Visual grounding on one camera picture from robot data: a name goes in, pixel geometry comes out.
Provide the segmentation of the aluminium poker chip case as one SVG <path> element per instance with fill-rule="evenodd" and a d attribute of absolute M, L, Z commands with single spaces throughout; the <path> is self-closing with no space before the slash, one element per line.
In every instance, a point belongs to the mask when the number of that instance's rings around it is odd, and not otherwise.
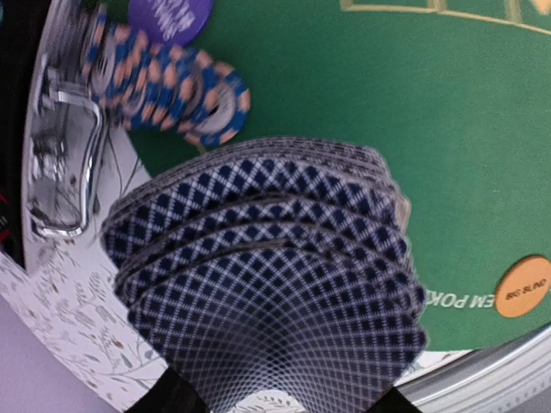
<path fill-rule="evenodd" d="M 94 214 L 108 137 L 81 72 L 94 19 L 79 1 L 1 4 L 1 251 L 28 274 Z"/>

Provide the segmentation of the orange big blind button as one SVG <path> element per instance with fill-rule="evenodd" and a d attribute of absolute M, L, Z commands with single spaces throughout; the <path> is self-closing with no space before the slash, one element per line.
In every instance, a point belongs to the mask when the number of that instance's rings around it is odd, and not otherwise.
<path fill-rule="evenodd" d="M 504 274 L 495 291 L 495 308 L 506 318 L 533 311 L 550 289 L 550 261 L 540 255 L 526 256 Z"/>

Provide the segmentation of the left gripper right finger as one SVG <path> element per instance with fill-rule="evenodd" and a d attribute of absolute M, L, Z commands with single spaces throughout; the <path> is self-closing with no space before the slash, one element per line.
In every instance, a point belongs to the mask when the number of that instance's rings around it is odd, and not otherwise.
<path fill-rule="evenodd" d="M 372 413 L 421 413 L 421 410 L 393 387 L 372 405 Z"/>

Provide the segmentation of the blue playing card deck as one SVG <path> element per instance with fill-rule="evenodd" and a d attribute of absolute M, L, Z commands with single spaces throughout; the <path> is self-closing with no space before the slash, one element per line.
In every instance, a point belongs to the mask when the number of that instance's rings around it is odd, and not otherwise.
<path fill-rule="evenodd" d="M 118 199 L 101 242 L 128 322 L 209 412 L 261 391 L 366 412 L 427 346 L 410 211 L 377 150 L 266 138 Z"/>

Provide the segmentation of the purple small blind button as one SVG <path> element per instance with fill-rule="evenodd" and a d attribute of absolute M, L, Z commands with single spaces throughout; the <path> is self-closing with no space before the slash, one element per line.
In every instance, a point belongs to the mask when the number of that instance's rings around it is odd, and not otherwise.
<path fill-rule="evenodd" d="M 128 22 L 151 42 L 186 46 L 206 27 L 214 0 L 132 0 Z"/>

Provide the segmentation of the blue poker chip stack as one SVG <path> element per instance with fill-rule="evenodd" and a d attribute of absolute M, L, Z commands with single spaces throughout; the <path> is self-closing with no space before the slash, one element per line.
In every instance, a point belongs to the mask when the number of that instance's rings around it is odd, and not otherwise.
<path fill-rule="evenodd" d="M 231 65 L 190 43 L 155 43 L 129 22 L 110 23 L 103 3 L 89 18 L 80 71 L 91 100 L 126 130 L 178 133 L 202 148 L 233 139 L 251 109 L 250 90 Z"/>

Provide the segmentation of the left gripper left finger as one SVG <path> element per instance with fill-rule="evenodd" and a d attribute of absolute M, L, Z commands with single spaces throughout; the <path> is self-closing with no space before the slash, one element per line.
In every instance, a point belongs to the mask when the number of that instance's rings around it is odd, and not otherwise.
<path fill-rule="evenodd" d="M 154 386 L 126 413 L 206 413 L 208 407 L 177 372 L 167 369 Z"/>

